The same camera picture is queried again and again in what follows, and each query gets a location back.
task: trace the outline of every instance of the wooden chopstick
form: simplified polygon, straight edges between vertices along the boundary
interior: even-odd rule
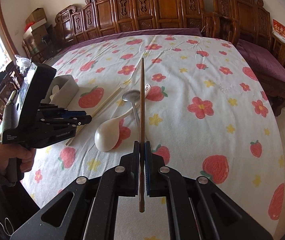
[[[115,92],[113,92],[92,114],[91,114],[91,117],[93,118],[103,107],[105,104],[107,104],[107,102],[113,98],[119,91],[121,90],[121,87],[119,87]],[[77,136],[77,134],[79,134],[79,132],[81,131],[81,129],[84,128],[85,125],[82,125],[82,126],[78,126],[77,127],[77,130],[76,130],[76,135],[73,137],[73,138],[70,138],[66,145],[70,145],[73,141],[73,139]]]
[[[139,156],[139,212],[145,212],[145,65],[141,59],[140,73],[140,156]]]

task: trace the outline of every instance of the white plastic spoon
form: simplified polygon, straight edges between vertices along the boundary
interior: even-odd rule
[[[150,85],[145,85],[145,97],[150,91]],[[126,113],[121,116],[112,118],[103,122],[96,130],[95,133],[95,144],[98,150],[102,152],[108,152],[118,142],[119,139],[119,121],[127,116],[129,116],[133,111],[133,108],[130,108]]]

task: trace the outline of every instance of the stainless steel spoon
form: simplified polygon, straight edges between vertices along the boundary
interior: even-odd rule
[[[140,98],[140,91],[139,90],[129,90],[126,93],[123,94],[122,99],[126,102],[130,102],[133,106],[134,116],[136,120],[136,125],[139,130],[140,128],[140,121],[139,121],[139,115],[135,106],[135,101]]]

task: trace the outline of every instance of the metal screw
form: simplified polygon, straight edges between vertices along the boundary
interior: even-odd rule
[[[125,167],[124,166],[117,166],[115,168],[115,172],[122,173],[124,171],[125,171]]]
[[[79,177],[76,179],[77,184],[85,184],[87,179],[85,177]]]
[[[168,173],[169,171],[170,171],[170,169],[168,168],[168,167],[166,167],[166,166],[163,166],[163,167],[160,167],[160,172],[162,172],[162,173]]]
[[[198,178],[198,182],[200,184],[207,184],[208,183],[208,179],[206,177],[199,177]]]

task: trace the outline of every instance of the floral bedsheet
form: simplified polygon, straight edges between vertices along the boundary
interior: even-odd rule
[[[145,59],[146,137],[154,153],[183,176],[207,176],[271,234],[284,197],[284,158],[275,117],[256,76],[229,42],[183,35],[143,35],[104,41],[68,52],[54,67],[72,74],[80,90],[69,110],[88,114],[118,87],[122,92],[67,147],[37,150],[22,183],[40,206],[78,176],[94,178],[119,164],[138,140],[134,115],[119,123],[120,138],[105,153],[97,127],[130,108],[123,92],[139,89]],[[119,199],[115,239],[169,239],[165,198]]]

